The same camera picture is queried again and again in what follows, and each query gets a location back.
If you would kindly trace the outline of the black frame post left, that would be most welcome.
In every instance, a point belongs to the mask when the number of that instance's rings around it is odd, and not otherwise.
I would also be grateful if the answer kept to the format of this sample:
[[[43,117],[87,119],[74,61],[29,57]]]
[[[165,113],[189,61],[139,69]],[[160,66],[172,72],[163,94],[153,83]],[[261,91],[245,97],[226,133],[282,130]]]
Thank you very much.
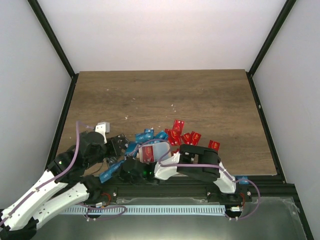
[[[29,6],[31,7],[32,11],[34,12],[37,20],[39,21],[40,25],[42,26],[45,34],[47,35],[49,41],[51,42],[55,52],[57,53],[61,63],[63,64],[65,70],[67,71],[68,75],[73,78],[76,73],[71,66],[70,61],[67,58],[54,30],[52,29],[40,3],[37,0],[27,0]]]

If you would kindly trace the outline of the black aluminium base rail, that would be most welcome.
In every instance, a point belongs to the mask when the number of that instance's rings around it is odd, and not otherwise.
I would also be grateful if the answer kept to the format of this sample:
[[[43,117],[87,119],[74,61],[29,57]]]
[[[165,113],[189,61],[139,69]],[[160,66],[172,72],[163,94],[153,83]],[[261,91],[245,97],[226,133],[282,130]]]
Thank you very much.
[[[119,178],[112,178],[100,187],[101,193],[96,199],[88,199],[84,202],[93,205],[102,201],[119,203],[121,199],[134,198],[195,198],[205,199],[209,202],[221,204],[249,203],[252,196],[247,187],[239,187],[235,193],[222,193],[214,183],[206,183],[194,180],[186,176],[174,176],[166,181],[147,182],[139,180],[134,183],[124,182]]]

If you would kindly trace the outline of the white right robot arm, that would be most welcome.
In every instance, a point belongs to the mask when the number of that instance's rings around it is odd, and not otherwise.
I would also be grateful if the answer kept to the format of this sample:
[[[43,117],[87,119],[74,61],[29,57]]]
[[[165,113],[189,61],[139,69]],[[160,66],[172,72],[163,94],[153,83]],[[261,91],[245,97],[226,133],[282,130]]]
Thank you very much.
[[[117,177],[133,185],[137,182],[157,185],[160,181],[179,174],[215,184],[223,198],[229,202],[240,196],[236,178],[223,166],[218,152],[213,148],[197,145],[182,144],[177,152],[168,152],[149,162],[127,156],[117,172]]]

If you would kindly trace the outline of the blue vip card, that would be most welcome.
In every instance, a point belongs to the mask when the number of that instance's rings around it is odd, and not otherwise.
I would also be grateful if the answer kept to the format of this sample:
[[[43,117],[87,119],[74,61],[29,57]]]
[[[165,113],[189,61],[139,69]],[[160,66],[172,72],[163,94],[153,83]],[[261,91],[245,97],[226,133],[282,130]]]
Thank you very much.
[[[167,140],[168,134],[165,131],[160,131],[155,137],[155,139]]]
[[[145,143],[154,138],[154,134],[152,132],[143,132],[135,134],[135,142],[136,143]]]

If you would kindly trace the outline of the blue card top with chip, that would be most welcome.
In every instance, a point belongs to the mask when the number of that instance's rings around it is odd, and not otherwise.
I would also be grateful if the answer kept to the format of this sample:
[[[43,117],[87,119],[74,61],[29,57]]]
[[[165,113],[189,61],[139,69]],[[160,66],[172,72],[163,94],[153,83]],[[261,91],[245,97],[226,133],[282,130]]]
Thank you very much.
[[[144,130],[144,133],[154,134],[154,129],[153,129],[153,128],[146,128],[146,129]]]

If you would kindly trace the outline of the red VIP card long diagonal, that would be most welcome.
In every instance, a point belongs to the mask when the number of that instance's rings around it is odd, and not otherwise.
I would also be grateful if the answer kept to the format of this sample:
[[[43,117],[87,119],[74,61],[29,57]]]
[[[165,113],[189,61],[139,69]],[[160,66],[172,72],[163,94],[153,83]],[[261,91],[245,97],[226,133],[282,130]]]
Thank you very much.
[[[167,139],[172,146],[180,146],[182,144],[181,131],[166,128],[164,132],[168,135]]]

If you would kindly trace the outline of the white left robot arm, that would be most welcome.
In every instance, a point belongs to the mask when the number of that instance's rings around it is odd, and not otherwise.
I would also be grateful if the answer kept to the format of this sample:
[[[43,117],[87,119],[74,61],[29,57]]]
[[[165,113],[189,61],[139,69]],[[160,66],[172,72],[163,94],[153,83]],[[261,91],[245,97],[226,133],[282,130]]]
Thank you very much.
[[[37,230],[65,209],[103,196],[100,180],[85,171],[107,157],[104,130],[77,134],[76,144],[58,154],[39,180],[0,212],[2,240],[30,240]]]

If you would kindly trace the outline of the red VIP card top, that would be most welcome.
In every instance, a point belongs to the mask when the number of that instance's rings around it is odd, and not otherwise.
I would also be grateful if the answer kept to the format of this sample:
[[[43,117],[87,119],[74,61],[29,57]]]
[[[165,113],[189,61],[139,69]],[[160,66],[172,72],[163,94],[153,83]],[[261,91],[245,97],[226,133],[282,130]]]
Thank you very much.
[[[177,132],[182,132],[184,129],[185,122],[183,120],[175,119],[173,122],[172,129]]]

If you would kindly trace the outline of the black frame post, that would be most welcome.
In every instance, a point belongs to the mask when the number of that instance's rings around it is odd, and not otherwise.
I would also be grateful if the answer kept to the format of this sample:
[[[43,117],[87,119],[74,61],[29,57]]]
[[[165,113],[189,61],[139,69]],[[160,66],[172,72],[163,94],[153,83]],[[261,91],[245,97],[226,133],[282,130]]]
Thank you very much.
[[[283,24],[285,23],[287,17],[289,16],[291,10],[293,9],[297,0],[286,0],[283,7],[281,8],[275,22],[273,23],[265,41],[262,44],[253,64],[251,65],[248,73],[250,76],[254,76],[257,72],[260,64],[262,63],[264,57],[266,56],[268,50],[270,49],[273,41],[281,30]]]
[[[51,42],[55,52],[57,53],[61,63],[63,64],[65,70],[67,71],[68,75],[73,78],[76,73],[71,66],[70,61],[67,58],[54,30],[52,29],[40,3],[37,0],[27,0],[29,6],[31,7],[32,11],[34,12],[37,20],[39,21],[40,25],[42,26],[45,34],[47,35],[49,41]]]

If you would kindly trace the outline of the blue VIP card centre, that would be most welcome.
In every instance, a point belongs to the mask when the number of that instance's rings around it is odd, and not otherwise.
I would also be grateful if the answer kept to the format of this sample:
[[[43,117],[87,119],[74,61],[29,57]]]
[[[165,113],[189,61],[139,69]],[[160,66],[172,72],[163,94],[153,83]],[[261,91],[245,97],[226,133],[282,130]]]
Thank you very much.
[[[143,132],[135,134],[135,142],[136,143],[145,143],[154,138],[154,134],[152,132]]]

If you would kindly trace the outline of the blue card near rail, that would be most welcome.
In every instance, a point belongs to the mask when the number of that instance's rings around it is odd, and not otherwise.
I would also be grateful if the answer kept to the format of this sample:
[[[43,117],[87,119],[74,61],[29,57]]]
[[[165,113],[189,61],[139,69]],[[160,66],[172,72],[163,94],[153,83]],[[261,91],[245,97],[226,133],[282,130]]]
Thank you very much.
[[[113,173],[118,170],[118,168],[124,163],[124,160],[121,160],[113,165],[111,165],[107,170],[99,174],[100,183],[103,184],[110,180],[113,176]]]

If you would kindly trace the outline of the black frame post right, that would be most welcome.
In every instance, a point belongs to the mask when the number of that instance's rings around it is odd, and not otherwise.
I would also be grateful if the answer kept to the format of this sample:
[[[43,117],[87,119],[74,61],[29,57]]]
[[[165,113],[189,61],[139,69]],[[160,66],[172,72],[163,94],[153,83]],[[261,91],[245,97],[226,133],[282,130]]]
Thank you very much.
[[[257,72],[260,64],[262,63],[264,57],[266,56],[268,50],[270,49],[273,41],[281,30],[283,24],[285,23],[287,17],[289,16],[291,10],[293,9],[297,0],[286,0],[283,7],[281,8],[275,22],[273,23],[265,41],[262,44],[253,64],[251,65],[248,73],[250,76],[254,76]]]

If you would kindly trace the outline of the blue VIP card right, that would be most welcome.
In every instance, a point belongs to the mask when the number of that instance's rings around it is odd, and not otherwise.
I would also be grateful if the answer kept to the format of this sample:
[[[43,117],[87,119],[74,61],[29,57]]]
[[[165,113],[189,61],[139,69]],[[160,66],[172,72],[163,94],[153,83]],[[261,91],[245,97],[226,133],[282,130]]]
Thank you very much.
[[[167,140],[168,134],[165,131],[160,131],[155,137],[155,139]]]

